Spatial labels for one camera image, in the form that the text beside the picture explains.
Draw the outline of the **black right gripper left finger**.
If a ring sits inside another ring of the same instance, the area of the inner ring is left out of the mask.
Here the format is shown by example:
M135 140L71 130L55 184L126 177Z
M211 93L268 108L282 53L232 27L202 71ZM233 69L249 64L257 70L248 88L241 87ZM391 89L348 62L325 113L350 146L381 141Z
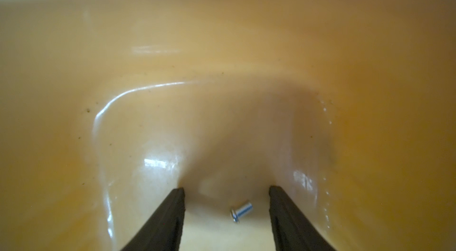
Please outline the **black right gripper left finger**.
M178 251L185 218L185 191L171 190L123 251Z

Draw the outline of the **short silver screw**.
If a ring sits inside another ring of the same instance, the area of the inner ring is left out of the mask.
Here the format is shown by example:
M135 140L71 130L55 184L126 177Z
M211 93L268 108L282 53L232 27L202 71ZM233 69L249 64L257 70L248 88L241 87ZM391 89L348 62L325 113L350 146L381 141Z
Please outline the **short silver screw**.
M242 217L249 214L253 210L253 205L247 201L238 207L233 207L230 210L230 215L234 223L238 223Z

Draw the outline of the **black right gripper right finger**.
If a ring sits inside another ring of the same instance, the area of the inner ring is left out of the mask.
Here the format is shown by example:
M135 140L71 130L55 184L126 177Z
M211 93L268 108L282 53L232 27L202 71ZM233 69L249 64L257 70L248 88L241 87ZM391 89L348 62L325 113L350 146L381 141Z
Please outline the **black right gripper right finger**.
M277 251L335 251L279 186L269 188L270 218Z

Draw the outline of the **yellow plastic storage box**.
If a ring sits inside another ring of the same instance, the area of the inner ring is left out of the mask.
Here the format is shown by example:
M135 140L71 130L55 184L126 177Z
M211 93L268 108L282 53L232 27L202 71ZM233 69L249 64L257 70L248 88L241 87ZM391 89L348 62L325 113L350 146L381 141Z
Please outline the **yellow plastic storage box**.
M183 187L183 251L271 251L271 185L340 251L453 251L456 0L1 4L2 250L120 250Z

